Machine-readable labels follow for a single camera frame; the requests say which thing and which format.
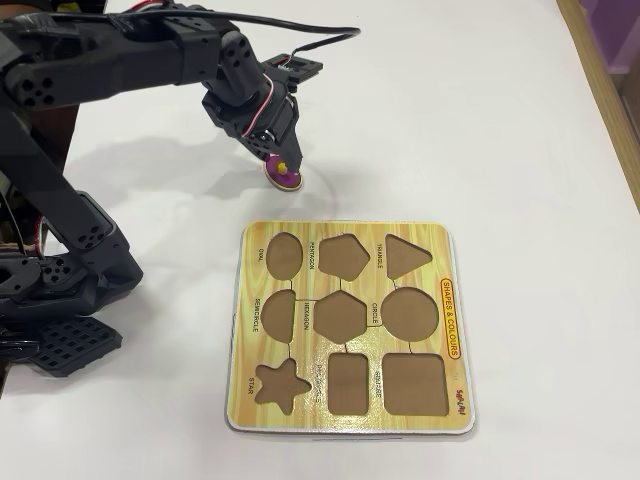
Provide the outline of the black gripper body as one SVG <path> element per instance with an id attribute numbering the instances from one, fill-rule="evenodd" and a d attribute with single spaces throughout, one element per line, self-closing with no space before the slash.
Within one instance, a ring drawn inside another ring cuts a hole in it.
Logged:
<path id="1" fill-rule="evenodd" d="M 202 101 L 216 126 L 229 136 L 242 138 L 257 132 L 271 132 L 277 138 L 295 125 L 297 103 L 292 94 L 298 82 L 265 74 L 226 75 L 203 83 Z"/>

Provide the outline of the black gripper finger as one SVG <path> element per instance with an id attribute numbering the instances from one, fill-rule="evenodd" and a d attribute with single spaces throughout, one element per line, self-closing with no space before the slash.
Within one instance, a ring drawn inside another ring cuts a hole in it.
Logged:
<path id="1" fill-rule="evenodd" d="M 287 168 L 299 168 L 303 155 L 295 131 L 295 125 L 289 126 L 280 136 L 279 155 Z"/>
<path id="2" fill-rule="evenodd" d="M 277 137 L 271 132 L 257 132 L 242 136 L 242 145 L 261 161 L 279 154 Z"/>

